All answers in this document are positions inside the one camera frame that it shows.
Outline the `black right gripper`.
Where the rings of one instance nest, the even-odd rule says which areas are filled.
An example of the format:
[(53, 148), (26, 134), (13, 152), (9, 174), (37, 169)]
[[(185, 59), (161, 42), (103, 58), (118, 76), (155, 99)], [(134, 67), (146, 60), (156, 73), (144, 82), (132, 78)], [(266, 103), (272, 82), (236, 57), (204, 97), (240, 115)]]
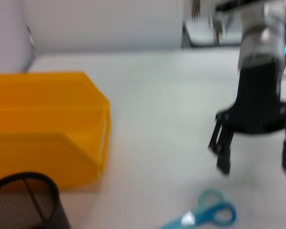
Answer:
[[(259, 135), (286, 131), (286, 102), (280, 100), (281, 66), (278, 61), (243, 67), (234, 104), (216, 114), (208, 149), (217, 156), (217, 168), (230, 174), (231, 142), (234, 132)], [(286, 174), (286, 138), (282, 151)]]

